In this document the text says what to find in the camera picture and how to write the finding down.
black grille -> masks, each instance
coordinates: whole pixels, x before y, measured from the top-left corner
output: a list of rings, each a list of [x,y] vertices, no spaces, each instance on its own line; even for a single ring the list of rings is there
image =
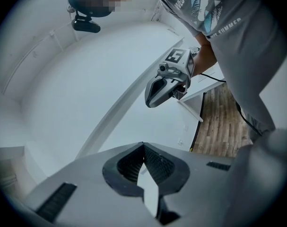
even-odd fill
[[[117,163],[117,169],[121,175],[133,183],[137,183],[138,174],[143,164],[144,148],[139,147],[123,157]]]
[[[49,222],[53,222],[72,196],[77,186],[63,183],[36,213]]]
[[[206,165],[213,167],[213,168],[216,168],[216,169],[223,170],[223,171],[228,171],[230,168],[230,165],[226,165],[226,164],[222,164],[222,163],[218,163],[218,162],[213,162],[213,161],[208,162]]]
[[[145,165],[156,184],[162,183],[174,172],[174,163],[151,148],[145,147]]]

